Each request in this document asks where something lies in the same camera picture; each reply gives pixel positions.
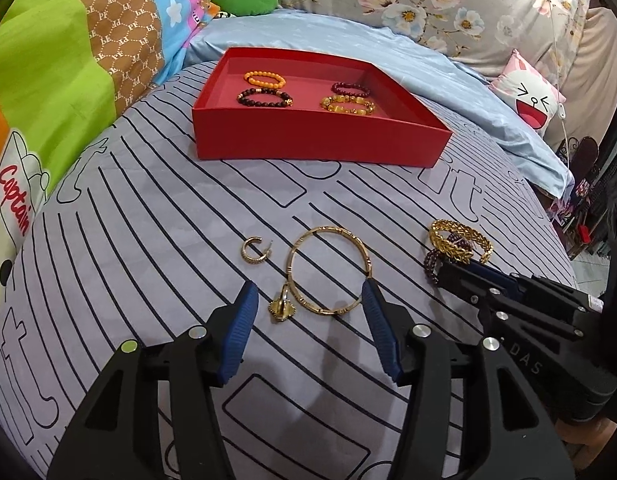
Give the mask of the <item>gold hoop earring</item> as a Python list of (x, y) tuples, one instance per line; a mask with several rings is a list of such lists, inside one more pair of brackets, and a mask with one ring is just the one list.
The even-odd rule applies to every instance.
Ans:
[(264, 240), (260, 236), (250, 236), (241, 245), (240, 255), (247, 264), (261, 264), (272, 256), (272, 245), (263, 245)]

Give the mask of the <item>red jewelry tray box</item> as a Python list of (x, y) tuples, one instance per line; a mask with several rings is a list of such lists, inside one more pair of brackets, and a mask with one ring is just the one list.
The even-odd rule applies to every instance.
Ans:
[(228, 49), (191, 110), (197, 155), (430, 168), (450, 130), (370, 63), (306, 51)]

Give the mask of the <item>grey line-pattern bed sheet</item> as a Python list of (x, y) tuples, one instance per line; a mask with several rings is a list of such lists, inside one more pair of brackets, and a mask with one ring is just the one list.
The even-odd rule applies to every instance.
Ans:
[[(494, 244), (491, 265), (570, 285), (570, 260), (509, 157), (438, 107), (453, 133), (431, 169), (352, 162), (202, 162), (191, 107), (213, 64), (180, 72), (84, 149), (34, 221), (0, 312), (0, 428), (44, 474), (115, 349), (163, 344), (258, 286), (238, 374), (215, 393), (240, 479), (383, 479), (406, 389), (383, 373), (363, 310), (328, 318), (286, 286), (293, 242), (342, 226), (366, 245), (384, 297), (415, 322), (475, 344), (476, 310), (427, 280), (427, 230), (459, 221)], [(260, 236), (272, 256), (247, 264)]]

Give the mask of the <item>pink laughing cat pillow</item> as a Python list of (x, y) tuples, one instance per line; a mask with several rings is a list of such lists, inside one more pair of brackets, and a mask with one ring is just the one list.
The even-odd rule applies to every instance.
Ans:
[(514, 49), (488, 89), (517, 113), (541, 138), (566, 97)]

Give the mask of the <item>light blue blanket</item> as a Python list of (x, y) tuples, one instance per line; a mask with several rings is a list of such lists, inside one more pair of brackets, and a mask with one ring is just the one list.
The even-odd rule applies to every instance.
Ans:
[(309, 51), (368, 62), (416, 96), (474, 122), (494, 138), (522, 176), (543, 192), (562, 198), (573, 190), (571, 170), (488, 89), (480, 74), (391, 29), (284, 9), (243, 18), (214, 18), (191, 40), (184, 65), (217, 61), (231, 47)]

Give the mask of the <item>grey floral pillow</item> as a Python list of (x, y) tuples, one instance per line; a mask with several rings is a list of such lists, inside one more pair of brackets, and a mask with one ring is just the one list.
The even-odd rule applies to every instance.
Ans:
[(566, 98), (545, 140), (602, 140), (617, 110), (617, 17), (602, 0), (279, 0), (281, 6), (389, 27), (499, 76), (519, 52)]

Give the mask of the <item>colourful cartoon monkey quilt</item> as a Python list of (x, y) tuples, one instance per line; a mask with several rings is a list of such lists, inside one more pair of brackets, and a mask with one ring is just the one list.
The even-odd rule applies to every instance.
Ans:
[(182, 68), (211, 0), (14, 0), (0, 22), (0, 307), (39, 209), (85, 146)]

